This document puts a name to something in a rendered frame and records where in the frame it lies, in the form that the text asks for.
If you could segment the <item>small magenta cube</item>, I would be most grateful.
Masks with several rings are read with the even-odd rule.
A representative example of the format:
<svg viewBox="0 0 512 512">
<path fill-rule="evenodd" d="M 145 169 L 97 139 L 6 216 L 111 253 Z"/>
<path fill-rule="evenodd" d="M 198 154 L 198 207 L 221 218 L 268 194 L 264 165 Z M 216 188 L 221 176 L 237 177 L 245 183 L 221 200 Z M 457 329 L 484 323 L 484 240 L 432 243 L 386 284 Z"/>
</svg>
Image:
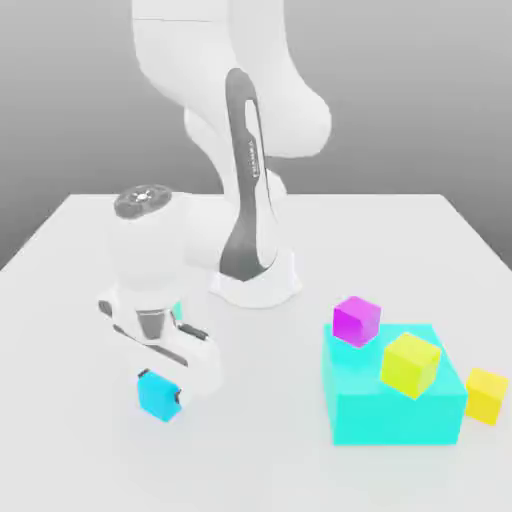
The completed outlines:
<svg viewBox="0 0 512 512">
<path fill-rule="evenodd" d="M 356 348 L 362 348 L 379 332 L 381 307 L 351 296 L 334 307 L 332 334 Z"/>
</svg>

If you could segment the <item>small blue cube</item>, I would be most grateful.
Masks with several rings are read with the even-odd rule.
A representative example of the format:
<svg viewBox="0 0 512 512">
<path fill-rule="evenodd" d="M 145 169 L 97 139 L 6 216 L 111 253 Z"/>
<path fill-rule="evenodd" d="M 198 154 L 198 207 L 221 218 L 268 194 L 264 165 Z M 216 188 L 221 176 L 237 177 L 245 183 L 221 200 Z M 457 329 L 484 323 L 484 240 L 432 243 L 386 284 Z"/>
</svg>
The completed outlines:
<svg viewBox="0 0 512 512">
<path fill-rule="evenodd" d="M 169 422 L 181 410 L 174 394 L 180 389 L 175 383 L 150 371 L 138 378 L 137 391 L 141 408 L 163 422 Z"/>
</svg>

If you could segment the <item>large teal box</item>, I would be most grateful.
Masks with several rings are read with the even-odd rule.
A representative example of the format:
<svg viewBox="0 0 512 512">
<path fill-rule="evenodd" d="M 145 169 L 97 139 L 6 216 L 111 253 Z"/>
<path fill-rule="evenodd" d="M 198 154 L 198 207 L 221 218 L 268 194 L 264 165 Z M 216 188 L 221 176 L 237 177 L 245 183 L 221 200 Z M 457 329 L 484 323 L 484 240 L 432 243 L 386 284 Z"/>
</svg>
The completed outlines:
<svg viewBox="0 0 512 512">
<path fill-rule="evenodd" d="M 467 390 L 445 350 L 433 384 L 412 399 L 380 380 L 385 347 L 408 332 L 442 347 L 430 324 L 383 324 L 354 348 L 323 326 L 322 381 L 332 442 L 340 445 L 453 445 L 465 415 Z"/>
</svg>

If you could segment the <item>small yellow cube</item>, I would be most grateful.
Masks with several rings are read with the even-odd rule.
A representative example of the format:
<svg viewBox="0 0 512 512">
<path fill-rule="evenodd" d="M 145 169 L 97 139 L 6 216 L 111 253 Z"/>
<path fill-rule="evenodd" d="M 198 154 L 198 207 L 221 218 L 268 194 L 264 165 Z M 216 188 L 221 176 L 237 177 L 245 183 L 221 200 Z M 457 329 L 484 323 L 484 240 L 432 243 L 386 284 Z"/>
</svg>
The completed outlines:
<svg viewBox="0 0 512 512">
<path fill-rule="evenodd" d="M 465 415 L 487 425 L 495 425 L 509 379 L 480 368 L 473 368 L 466 381 L 468 400 Z"/>
</svg>

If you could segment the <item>small lime cube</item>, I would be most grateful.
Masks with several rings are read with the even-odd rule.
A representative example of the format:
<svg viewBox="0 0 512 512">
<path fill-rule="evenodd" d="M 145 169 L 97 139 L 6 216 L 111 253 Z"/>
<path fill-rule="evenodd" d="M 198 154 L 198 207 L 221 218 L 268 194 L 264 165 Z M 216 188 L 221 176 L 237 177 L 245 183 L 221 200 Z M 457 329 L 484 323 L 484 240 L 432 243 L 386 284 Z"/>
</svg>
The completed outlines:
<svg viewBox="0 0 512 512">
<path fill-rule="evenodd" d="M 404 332 L 385 347 L 380 380 L 416 400 L 435 381 L 441 354 L 439 346 Z"/>
</svg>

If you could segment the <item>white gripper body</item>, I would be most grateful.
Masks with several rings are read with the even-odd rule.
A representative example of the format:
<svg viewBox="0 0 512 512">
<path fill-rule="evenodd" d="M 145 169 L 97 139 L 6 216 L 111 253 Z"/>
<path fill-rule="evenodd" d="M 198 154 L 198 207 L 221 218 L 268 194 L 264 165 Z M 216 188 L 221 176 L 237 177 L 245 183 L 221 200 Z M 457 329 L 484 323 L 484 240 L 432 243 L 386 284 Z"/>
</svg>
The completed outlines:
<svg viewBox="0 0 512 512">
<path fill-rule="evenodd" d="M 223 383 L 223 369 L 217 343 L 203 331 L 186 332 L 189 324 L 175 323 L 172 317 L 150 321 L 144 331 L 130 331 L 111 319 L 121 349 L 139 374 L 145 368 L 175 383 L 183 391 L 181 400 L 194 400 L 214 394 Z"/>
</svg>

